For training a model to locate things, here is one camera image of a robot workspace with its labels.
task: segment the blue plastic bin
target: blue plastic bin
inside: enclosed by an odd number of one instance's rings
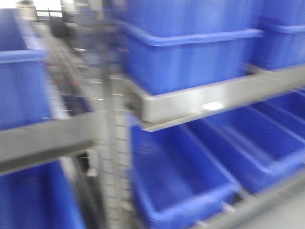
[[[0,9],[0,130],[51,117],[46,92],[45,52],[27,22]]]
[[[127,72],[152,95],[243,76],[261,0],[128,0]]]
[[[272,187],[304,165],[305,142],[250,107],[188,126],[252,193]]]
[[[278,103],[273,104],[273,100],[271,102],[267,100],[253,104],[252,107],[305,139],[305,112],[302,111],[305,106],[305,96],[295,93],[274,100],[283,100],[284,105],[276,106]]]
[[[232,203],[240,187],[185,126],[132,127],[134,198],[150,228],[185,229]]]
[[[301,92],[288,93],[269,99],[265,103],[275,107],[282,113],[289,114],[289,116],[305,122],[305,94]]]
[[[305,0],[265,0],[262,18],[277,25],[305,25]]]
[[[251,62],[267,70],[305,63],[305,25],[279,26],[262,22]]]
[[[59,162],[0,176],[0,228],[85,229]]]
[[[275,70],[305,63],[305,0],[266,0],[252,63]]]
[[[261,0],[127,0],[126,21],[152,36],[256,28]]]
[[[155,37],[124,24],[127,71],[152,95],[243,76],[255,29]]]

